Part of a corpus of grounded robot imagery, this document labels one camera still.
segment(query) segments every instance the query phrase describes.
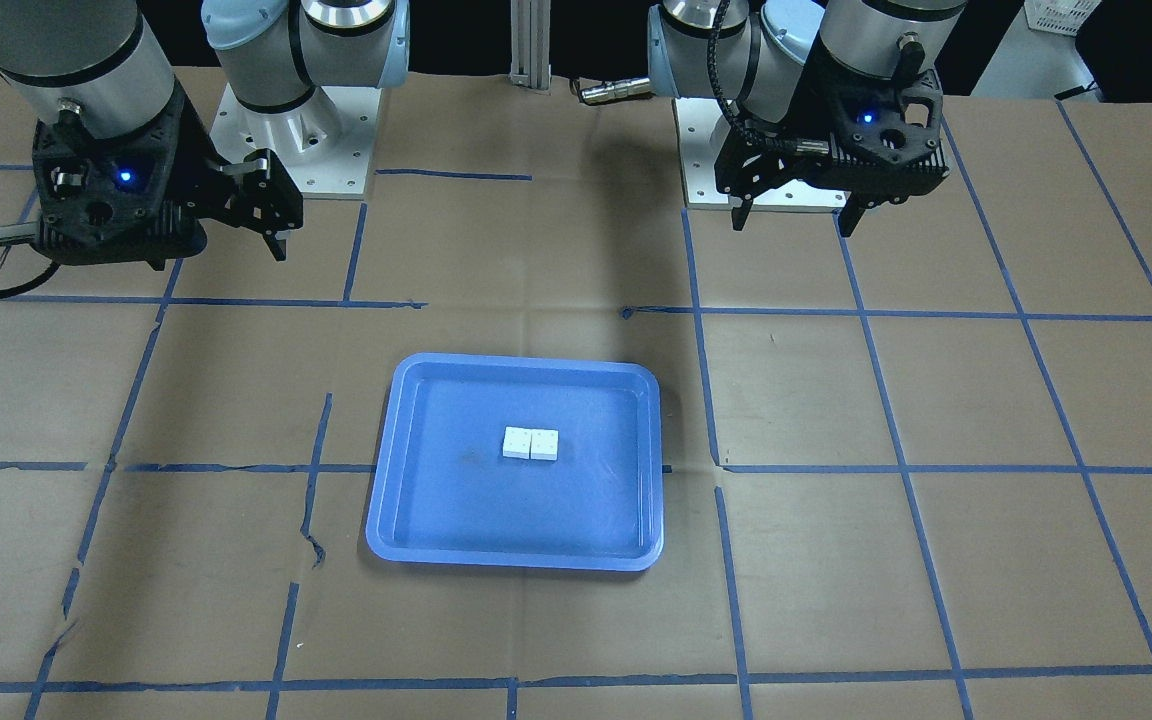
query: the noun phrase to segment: white mounting plate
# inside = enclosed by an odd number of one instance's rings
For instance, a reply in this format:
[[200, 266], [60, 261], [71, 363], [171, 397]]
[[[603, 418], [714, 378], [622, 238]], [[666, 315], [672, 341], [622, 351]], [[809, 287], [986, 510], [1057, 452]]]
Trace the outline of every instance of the white mounting plate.
[[[301, 195], [320, 199], [362, 200], [371, 181], [372, 149], [380, 119], [379, 88], [324, 88], [338, 106], [342, 136], [332, 143], [312, 147], [296, 164], [283, 160]], [[242, 161], [256, 145], [244, 142], [247, 129], [242, 122], [237, 97], [227, 85], [211, 123], [211, 142], [230, 162]]]
[[[714, 187], [714, 159], [718, 149], [710, 143], [718, 123], [723, 120], [718, 101], [707, 97], [679, 97], [673, 101], [673, 116], [679, 123], [679, 156], [682, 181], [690, 210], [727, 210], [736, 202]], [[755, 213], [832, 213], [846, 205], [841, 190], [820, 190], [809, 183], [793, 181], [768, 190], [755, 199]]]

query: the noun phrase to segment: white cube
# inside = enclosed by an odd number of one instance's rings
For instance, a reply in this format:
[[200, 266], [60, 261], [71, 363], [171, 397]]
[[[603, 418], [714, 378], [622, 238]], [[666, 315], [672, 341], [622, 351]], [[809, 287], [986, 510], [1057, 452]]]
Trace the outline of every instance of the white cube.
[[558, 460], [558, 430], [531, 430], [531, 460]]
[[531, 430], [505, 429], [503, 442], [500, 444], [500, 455], [517, 457], [517, 460], [528, 460], [531, 457]]

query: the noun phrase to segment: white plastic basket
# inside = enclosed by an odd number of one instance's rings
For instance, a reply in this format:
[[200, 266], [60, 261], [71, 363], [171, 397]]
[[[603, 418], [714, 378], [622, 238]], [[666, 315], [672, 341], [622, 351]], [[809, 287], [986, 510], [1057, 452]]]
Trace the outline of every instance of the white plastic basket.
[[1100, 3], [1101, 0], [1025, 0], [1025, 22], [1029, 29], [1078, 35], [1083, 20]]

